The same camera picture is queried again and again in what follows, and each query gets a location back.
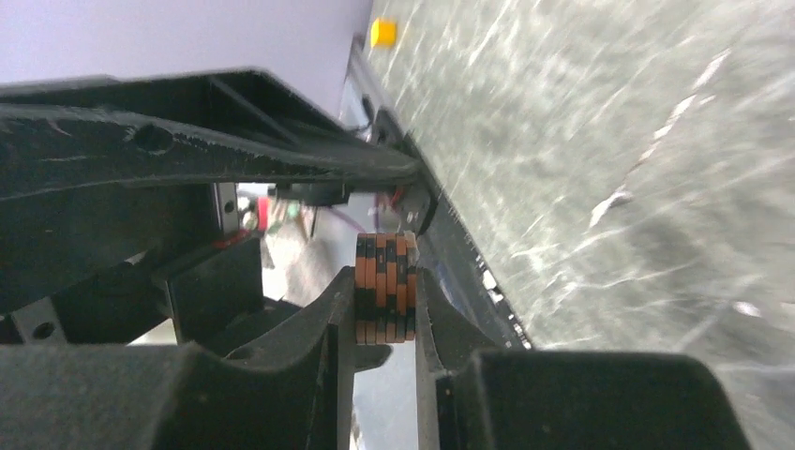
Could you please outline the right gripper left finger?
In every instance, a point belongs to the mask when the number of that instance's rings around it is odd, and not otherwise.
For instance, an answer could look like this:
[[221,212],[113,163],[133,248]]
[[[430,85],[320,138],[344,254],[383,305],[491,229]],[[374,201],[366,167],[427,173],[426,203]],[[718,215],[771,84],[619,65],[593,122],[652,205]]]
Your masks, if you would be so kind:
[[326,317],[293,356],[179,346],[5,346],[5,449],[345,449],[353,393],[353,270],[311,304]]

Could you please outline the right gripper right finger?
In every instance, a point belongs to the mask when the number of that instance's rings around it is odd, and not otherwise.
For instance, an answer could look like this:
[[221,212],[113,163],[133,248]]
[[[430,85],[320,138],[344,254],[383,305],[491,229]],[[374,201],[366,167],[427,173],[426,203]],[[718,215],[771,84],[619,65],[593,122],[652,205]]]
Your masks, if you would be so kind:
[[682,354],[506,349],[416,275],[422,449],[746,449],[719,381]]

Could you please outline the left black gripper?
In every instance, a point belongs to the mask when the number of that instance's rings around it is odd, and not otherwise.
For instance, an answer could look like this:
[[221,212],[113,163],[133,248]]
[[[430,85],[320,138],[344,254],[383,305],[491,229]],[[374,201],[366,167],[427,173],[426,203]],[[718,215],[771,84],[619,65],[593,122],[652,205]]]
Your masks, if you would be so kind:
[[[1,90],[1,310],[67,290],[155,248],[218,232],[210,187],[226,182],[381,187],[411,182],[416,159],[346,132],[281,81],[226,71],[90,78]],[[266,299],[204,341],[293,356],[327,307]]]

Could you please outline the orange-black chip stack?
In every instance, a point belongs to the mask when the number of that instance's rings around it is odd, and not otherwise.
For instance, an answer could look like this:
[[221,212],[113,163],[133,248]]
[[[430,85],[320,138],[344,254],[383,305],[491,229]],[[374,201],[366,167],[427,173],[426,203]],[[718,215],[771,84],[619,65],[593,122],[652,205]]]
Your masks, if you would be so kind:
[[418,260],[412,232],[357,236],[353,299],[357,344],[414,340]]

